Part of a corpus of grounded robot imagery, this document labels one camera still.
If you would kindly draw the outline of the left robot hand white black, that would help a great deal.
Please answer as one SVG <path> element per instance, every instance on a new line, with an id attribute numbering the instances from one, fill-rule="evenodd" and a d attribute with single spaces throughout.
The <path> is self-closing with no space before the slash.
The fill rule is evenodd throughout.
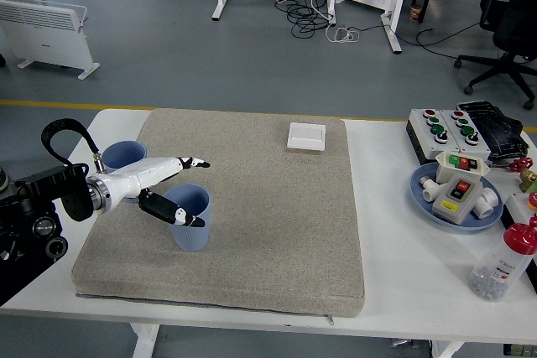
<path id="1" fill-rule="evenodd" d="M 202 218 L 150 188 L 185 169 L 209 166 L 193 157 L 143 158 L 110 174 L 94 174 L 86 180 L 92 192 L 93 210 L 101 214 L 114 210 L 122 200 L 136 199 L 142 211 L 168 224 L 202 228 L 206 225 Z"/>

